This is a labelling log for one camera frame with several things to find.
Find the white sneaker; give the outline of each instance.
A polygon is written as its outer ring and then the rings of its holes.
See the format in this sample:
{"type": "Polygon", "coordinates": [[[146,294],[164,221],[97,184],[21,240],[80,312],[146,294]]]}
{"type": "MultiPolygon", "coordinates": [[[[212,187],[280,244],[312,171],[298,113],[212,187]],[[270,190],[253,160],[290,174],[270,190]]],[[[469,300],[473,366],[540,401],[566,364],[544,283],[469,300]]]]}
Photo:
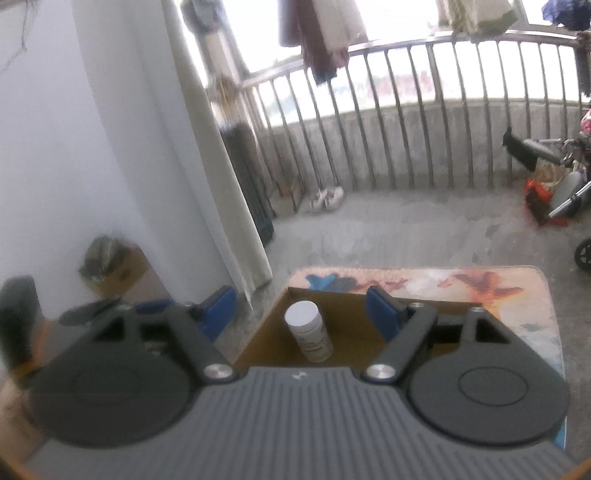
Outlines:
{"type": "Polygon", "coordinates": [[[345,191],[343,187],[334,187],[326,189],[326,197],[324,199],[324,205],[328,211],[336,210],[343,199],[345,198],[345,191]]]}
{"type": "Polygon", "coordinates": [[[312,211],[319,212],[324,209],[326,202],[327,189],[318,190],[312,197],[311,206],[312,211]]]}

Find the black circular pad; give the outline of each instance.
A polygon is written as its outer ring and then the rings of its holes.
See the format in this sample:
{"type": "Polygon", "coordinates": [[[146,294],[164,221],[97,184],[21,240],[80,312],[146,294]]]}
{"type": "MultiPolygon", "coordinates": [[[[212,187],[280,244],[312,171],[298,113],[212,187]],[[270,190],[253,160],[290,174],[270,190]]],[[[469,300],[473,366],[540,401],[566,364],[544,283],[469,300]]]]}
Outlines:
{"type": "Polygon", "coordinates": [[[468,370],[460,377],[459,385],[467,398],[490,407],[511,405],[527,393],[527,382],[522,376],[498,367],[468,370]]]}
{"type": "Polygon", "coordinates": [[[473,343],[426,362],[409,398],[419,415],[456,439],[510,446],[555,434],[566,414],[564,380],[526,346],[473,343]]]}
{"type": "Polygon", "coordinates": [[[150,437],[185,410],[190,380],[182,368],[128,342],[87,343],[40,371],[31,412],[67,443],[115,447],[150,437]]]}

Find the ribbed gray surface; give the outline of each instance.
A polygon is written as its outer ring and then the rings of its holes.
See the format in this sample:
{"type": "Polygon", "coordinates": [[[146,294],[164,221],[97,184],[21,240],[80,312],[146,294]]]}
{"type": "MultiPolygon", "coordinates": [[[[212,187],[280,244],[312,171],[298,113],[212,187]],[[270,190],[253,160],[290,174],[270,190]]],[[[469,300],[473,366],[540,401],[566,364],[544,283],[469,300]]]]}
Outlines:
{"type": "Polygon", "coordinates": [[[111,450],[51,440],[28,466],[43,480],[558,480],[574,463],[550,442],[513,451],[452,442],[408,414],[395,389],[348,368],[252,368],[205,389],[150,440],[111,450]]]}

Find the wheelchair wheel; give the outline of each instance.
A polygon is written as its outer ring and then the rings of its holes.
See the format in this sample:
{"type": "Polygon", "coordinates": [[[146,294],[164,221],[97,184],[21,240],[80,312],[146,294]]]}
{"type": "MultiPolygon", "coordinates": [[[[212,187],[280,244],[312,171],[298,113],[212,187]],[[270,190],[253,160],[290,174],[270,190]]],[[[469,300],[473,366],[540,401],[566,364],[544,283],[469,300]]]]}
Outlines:
{"type": "Polygon", "coordinates": [[[591,237],[583,240],[574,249],[574,262],[581,270],[591,271],[591,237]]]}

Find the blue gripper pad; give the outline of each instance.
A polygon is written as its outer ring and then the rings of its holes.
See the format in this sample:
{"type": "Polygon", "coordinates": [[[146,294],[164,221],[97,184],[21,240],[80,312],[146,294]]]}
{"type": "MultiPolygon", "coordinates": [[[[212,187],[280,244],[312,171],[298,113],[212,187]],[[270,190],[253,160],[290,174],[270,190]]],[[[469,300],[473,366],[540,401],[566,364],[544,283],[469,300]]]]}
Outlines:
{"type": "Polygon", "coordinates": [[[213,342],[234,317],[237,305],[236,290],[230,286],[220,288],[198,305],[199,329],[213,342]]]}
{"type": "Polygon", "coordinates": [[[365,294],[365,310],[369,320],[387,342],[397,336],[408,321],[406,304],[390,296],[381,287],[368,288],[365,294]]]}
{"type": "MultiPolygon", "coordinates": [[[[172,302],[170,299],[161,299],[137,303],[135,311],[138,314],[159,313],[172,302]]],[[[214,342],[234,317],[237,303],[236,290],[225,285],[200,304],[193,306],[190,314],[199,323],[202,334],[214,342]]]]}

